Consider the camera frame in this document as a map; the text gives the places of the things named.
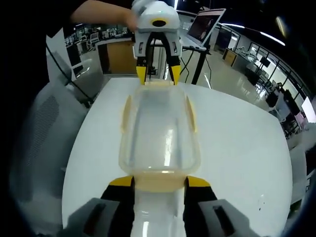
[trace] white table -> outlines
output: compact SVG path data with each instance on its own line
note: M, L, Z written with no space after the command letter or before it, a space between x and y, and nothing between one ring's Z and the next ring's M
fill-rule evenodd
M63 225L109 182L126 174L119 167L120 124L137 78L111 79L87 114L69 158L63 188ZM179 83L193 103L201 166L192 174L210 182L250 220L260 236L284 228L292 196L292 169L278 120L245 101L191 84Z

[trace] gray chair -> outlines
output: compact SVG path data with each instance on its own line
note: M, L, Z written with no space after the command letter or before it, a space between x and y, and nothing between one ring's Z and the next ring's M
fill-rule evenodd
M55 80L39 92L24 121L12 158L10 188L35 233L62 229L65 170L86 114Z

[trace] laptop screen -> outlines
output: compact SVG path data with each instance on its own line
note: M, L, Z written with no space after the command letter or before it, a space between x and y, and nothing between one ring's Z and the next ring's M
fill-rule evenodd
M204 44L225 10L226 9L214 9L200 11L191 25L188 35Z

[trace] person's hand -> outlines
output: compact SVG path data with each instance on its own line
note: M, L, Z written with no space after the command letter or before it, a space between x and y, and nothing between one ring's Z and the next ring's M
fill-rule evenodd
M137 28L137 16L132 10L129 10L125 17L125 25L131 32L134 32Z

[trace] black sleeve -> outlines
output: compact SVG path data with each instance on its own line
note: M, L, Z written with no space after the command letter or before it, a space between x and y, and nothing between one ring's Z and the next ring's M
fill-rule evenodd
M70 21L72 13L87 0L45 0L46 34L53 37Z

